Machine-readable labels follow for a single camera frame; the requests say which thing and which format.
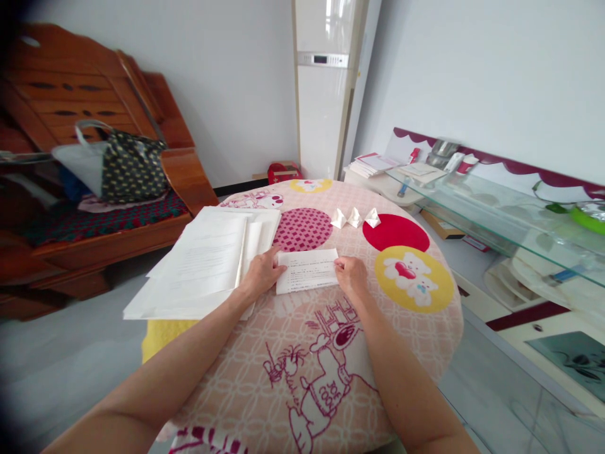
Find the wooden chair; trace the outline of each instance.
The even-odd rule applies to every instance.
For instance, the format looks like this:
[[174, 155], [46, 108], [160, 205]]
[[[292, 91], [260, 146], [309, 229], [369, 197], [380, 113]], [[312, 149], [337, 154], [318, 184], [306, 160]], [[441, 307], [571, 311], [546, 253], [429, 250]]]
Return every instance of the wooden chair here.
[[[24, 35], [27, 38], [14, 46], [0, 90], [4, 109], [34, 146], [49, 152], [60, 144], [75, 143], [74, 123], [81, 119], [163, 138], [169, 147], [161, 157], [164, 171], [187, 208], [179, 216], [138, 228], [37, 247], [14, 232], [0, 231], [0, 259], [18, 264], [3, 268], [0, 286], [26, 284], [32, 291], [85, 300], [109, 290], [103, 276], [106, 266], [174, 244], [192, 216], [218, 200], [161, 74], [144, 73], [123, 52], [56, 25], [27, 25]], [[87, 133], [88, 141], [101, 139], [96, 132]], [[27, 319], [57, 309], [56, 304], [42, 311], [26, 308], [23, 295], [0, 296], [0, 317]]]

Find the green bowl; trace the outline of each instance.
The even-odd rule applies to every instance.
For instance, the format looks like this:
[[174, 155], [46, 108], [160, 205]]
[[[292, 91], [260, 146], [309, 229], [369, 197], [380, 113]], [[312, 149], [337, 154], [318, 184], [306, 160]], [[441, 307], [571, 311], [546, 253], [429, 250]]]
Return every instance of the green bowl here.
[[569, 215], [582, 227], [586, 227], [588, 230], [592, 230], [600, 235], [605, 235], [605, 222], [590, 217], [578, 207], [573, 207], [573, 209], [569, 212]]

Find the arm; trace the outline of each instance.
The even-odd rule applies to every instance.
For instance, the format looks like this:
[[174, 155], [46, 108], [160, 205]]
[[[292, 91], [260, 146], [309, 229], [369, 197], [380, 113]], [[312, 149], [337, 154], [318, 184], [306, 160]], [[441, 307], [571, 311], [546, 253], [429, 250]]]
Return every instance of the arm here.
[[378, 308], [367, 288], [364, 263], [353, 257], [340, 257], [335, 263], [338, 283], [364, 327], [384, 408], [406, 451], [477, 453], [439, 389]]
[[244, 311], [270, 289], [274, 247], [257, 255], [241, 285], [207, 317], [170, 342], [99, 402], [45, 453], [147, 453], [219, 355]]

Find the yellow cloth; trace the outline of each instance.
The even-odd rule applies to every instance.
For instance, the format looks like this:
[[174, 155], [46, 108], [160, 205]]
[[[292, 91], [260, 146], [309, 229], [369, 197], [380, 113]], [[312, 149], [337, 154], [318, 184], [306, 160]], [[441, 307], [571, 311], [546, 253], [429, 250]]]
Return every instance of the yellow cloth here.
[[149, 320], [147, 335], [141, 344], [143, 363], [149, 361], [157, 352], [166, 347], [173, 339], [184, 333], [199, 320]]

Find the control panel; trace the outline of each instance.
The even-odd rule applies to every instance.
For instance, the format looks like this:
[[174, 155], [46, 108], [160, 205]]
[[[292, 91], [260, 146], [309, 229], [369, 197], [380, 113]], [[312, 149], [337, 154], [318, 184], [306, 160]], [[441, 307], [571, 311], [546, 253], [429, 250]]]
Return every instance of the control panel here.
[[304, 66], [349, 67], [347, 54], [316, 54], [315, 52], [298, 52], [298, 64]]

